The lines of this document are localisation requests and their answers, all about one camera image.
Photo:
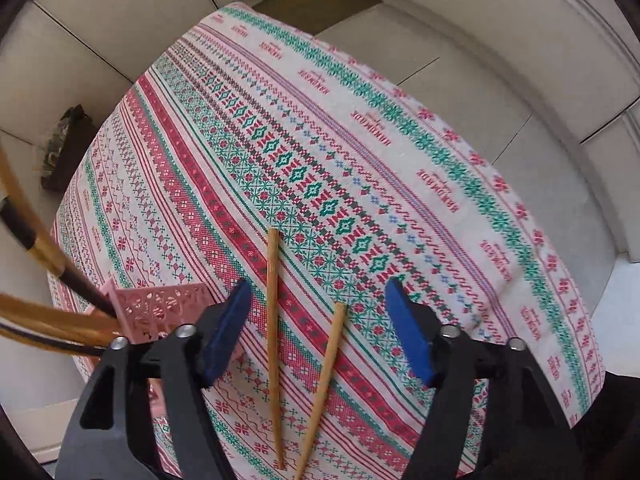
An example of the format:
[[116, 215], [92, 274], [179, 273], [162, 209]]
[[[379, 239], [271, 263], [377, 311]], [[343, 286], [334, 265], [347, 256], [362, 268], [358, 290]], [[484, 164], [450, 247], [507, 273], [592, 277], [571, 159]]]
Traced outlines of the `patterned handmade tablecloth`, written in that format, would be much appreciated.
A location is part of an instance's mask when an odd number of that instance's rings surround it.
[[[268, 230], [279, 231], [277, 465]], [[91, 281], [191, 282], [253, 302], [205, 393], [242, 479], [291, 479], [337, 302], [347, 316], [309, 479], [397, 479], [433, 396], [384, 306], [391, 278], [471, 337], [520, 337], [567, 420], [604, 366], [582, 296], [514, 189], [446, 122], [325, 42], [241, 3], [170, 46], [107, 117], [52, 233]]]

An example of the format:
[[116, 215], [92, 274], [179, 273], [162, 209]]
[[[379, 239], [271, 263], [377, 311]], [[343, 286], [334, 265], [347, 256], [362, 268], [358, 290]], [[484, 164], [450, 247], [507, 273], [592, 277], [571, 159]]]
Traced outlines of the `dark trash bin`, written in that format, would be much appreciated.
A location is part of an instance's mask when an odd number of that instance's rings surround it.
[[40, 183], [45, 191], [66, 191], [97, 133], [98, 127], [80, 104], [66, 110], [44, 144]]

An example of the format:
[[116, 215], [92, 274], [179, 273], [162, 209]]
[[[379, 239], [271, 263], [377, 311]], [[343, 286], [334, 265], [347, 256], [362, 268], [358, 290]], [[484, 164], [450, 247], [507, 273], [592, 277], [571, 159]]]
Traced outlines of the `wooden chopstick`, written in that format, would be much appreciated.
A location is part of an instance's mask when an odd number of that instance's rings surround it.
[[1, 149], [1, 199], [9, 196], [12, 203], [17, 206], [18, 212], [21, 216], [32, 226], [38, 234], [42, 235], [47, 242], [52, 244], [53, 240], [44, 229], [40, 219], [32, 210], [32, 206], [24, 194], [20, 182], [18, 182], [16, 175], [10, 165], [8, 155], [4, 148]]
[[276, 450], [278, 468], [284, 469], [284, 449], [282, 442], [282, 424], [280, 412], [279, 385], [279, 231], [275, 228], [268, 230], [267, 246], [267, 351], [269, 373], [270, 414], [272, 420], [272, 435]]
[[101, 333], [118, 333], [120, 325], [109, 316], [84, 315], [34, 304], [7, 294], [0, 299], [1, 316], [18, 325], [35, 328], [47, 325], [59, 330], [93, 330]]
[[303, 479], [309, 457], [311, 456], [311, 452], [314, 449], [314, 439], [316, 438], [316, 434], [320, 426], [324, 404], [326, 403], [326, 397], [329, 393], [332, 370], [336, 360], [338, 346], [340, 345], [343, 325], [346, 318], [346, 311], [346, 304], [343, 304], [342, 302], [337, 302], [335, 304], [334, 317], [329, 333], [329, 340], [328, 344], [326, 345], [326, 352], [324, 352], [324, 358], [316, 395], [314, 396], [314, 405], [312, 406], [311, 415], [303, 442], [303, 449], [300, 453], [299, 463], [297, 464], [296, 474], [294, 477], [295, 480]]
[[59, 323], [28, 318], [24, 315], [12, 315], [9, 318], [2, 315], [1, 328], [93, 347], [106, 347], [114, 337], [122, 334], [118, 323], [110, 318], [89, 315], [88, 320], [90, 324]]

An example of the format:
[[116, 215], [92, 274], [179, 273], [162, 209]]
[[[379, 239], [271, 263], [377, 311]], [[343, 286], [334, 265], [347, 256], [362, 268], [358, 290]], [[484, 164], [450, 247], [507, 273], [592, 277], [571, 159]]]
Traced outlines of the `black chopstick gold band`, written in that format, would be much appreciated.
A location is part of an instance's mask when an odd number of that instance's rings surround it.
[[17, 206], [11, 202], [9, 196], [1, 200], [1, 221], [11, 232], [26, 252], [43, 266], [50, 274], [70, 288], [76, 295], [81, 296], [93, 307], [116, 318], [116, 312], [99, 289], [91, 284], [79, 270], [69, 263], [66, 255], [61, 252], [57, 244], [47, 242], [44, 237], [28, 224], [18, 212]]

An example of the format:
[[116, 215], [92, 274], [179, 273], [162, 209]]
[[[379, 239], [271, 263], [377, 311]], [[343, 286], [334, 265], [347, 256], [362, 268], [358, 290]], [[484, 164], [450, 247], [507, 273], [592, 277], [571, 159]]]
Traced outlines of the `pink perforated utensil basket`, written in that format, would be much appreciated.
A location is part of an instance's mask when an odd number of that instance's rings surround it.
[[111, 301], [118, 323], [107, 333], [125, 336], [133, 344], [164, 338], [180, 325], [195, 324], [214, 304], [202, 283], [119, 288], [111, 278], [101, 292]]

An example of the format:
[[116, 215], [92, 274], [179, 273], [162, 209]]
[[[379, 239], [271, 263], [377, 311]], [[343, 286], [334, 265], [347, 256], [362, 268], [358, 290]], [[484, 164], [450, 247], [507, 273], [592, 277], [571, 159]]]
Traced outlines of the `brown floor mat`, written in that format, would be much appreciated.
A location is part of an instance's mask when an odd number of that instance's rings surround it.
[[253, 9], [307, 34], [317, 35], [380, 2], [381, 0], [262, 0]]

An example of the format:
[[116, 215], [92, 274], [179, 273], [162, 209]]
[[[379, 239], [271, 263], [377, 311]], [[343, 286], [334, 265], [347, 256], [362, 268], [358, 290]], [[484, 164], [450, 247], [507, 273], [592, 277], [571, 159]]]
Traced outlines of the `long black chopstick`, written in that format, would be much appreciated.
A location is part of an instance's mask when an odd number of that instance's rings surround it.
[[41, 350], [70, 354], [71, 356], [95, 356], [99, 358], [105, 351], [101, 347], [72, 344], [71, 342], [25, 332], [6, 324], [1, 325], [0, 334], [2, 337], [12, 339], [20, 344], [27, 344]]

